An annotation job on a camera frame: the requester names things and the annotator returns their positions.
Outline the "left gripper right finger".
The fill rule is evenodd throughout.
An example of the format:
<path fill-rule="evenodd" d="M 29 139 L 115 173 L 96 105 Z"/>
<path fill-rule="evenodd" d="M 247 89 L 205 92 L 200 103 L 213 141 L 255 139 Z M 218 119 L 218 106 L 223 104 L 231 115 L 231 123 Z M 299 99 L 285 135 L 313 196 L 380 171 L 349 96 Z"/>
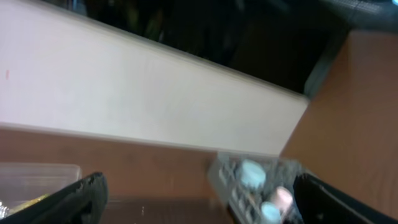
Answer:
<path fill-rule="evenodd" d="M 294 180 L 294 199 L 304 223 L 397 224 L 397 220 L 304 173 Z"/>

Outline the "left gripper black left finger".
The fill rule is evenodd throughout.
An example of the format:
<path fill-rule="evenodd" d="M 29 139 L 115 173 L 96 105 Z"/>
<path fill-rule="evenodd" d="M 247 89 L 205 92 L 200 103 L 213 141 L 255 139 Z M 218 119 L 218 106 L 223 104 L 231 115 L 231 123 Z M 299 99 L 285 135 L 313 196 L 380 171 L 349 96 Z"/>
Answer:
<path fill-rule="evenodd" d="M 2 224 L 98 224 L 108 202 L 106 177 L 94 172 L 1 220 Z"/>

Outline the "white pink cup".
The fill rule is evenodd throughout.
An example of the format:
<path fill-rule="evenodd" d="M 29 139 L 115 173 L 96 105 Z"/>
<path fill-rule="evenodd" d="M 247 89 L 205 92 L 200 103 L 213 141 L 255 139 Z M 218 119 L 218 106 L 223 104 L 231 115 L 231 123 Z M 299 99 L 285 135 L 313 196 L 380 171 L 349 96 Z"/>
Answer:
<path fill-rule="evenodd" d="M 285 187 L 279 186 L 272 193 L 270 201 L 275 205 L 281 214 L 285 214 L 293 205 L 294 198 Z"/>

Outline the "light blue bowl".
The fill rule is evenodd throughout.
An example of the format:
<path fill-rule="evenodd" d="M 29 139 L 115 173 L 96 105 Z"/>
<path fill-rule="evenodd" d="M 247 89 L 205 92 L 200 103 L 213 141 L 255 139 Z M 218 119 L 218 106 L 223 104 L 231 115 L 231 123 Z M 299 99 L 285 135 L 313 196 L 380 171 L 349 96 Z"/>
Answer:
<path fill-rule="evenodd" d="M 259 163 L 245 159 L 240 165 L 239 179 L 245 187 L 258 189 L 265 184 L 267 174 Z"/>

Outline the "grey dishwasher rack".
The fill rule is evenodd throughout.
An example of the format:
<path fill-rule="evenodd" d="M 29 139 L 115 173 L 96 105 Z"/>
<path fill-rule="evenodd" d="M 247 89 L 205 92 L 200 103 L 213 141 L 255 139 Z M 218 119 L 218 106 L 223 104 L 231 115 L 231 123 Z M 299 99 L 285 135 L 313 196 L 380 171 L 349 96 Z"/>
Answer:
<path fill-rule="evenodd" d="M 260 157 L 254 162 L 265 168 L 266 181 L 257 188 L 245 187 L 239 180 L 245 159 L 239 154 L 219 153 L 209 168 L 208 179 L 237 222 L 258 224 L 262 222 L 261 203 L 270 199 L 278 187 L 285 187 L 292 193 L 296 176 L 307 170 L 294 160 Z"/>

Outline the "foil snack wrapper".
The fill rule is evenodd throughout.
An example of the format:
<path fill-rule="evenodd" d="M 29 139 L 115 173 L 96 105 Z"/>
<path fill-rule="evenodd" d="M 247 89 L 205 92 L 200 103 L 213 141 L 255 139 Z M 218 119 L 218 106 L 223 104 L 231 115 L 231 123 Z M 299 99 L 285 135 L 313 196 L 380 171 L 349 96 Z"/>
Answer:
<path fill-rule="evenodd" d="M 2 202 L 1 202 L 1 219 L 6 218 L 10 215 L 13 215 L 17 212 L 20 212 L 23 209 L 26 209 L 27 207 L 32 206 L 35 203 L 38 203 L 40 201 L 42 201 L 43 199 L 47 198 L 49 196 L 49 194 L 45 194 L 45 195 L 41 195 L 35 199 L 26 201 L 24 203 L 20 203 L 18 205 L 16 205 L 15 207 L 7 207 L 5 206 Z"/>

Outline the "light blue cup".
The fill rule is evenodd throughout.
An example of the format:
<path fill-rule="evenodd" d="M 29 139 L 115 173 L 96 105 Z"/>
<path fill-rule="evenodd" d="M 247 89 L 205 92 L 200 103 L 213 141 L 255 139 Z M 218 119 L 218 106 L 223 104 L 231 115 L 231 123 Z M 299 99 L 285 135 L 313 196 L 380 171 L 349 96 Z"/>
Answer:
<path fill-rule="evenodd" d="M 280 224 L 281 215 L 279 209 L 271 202 L 261 204 L 262 224 Z"/>

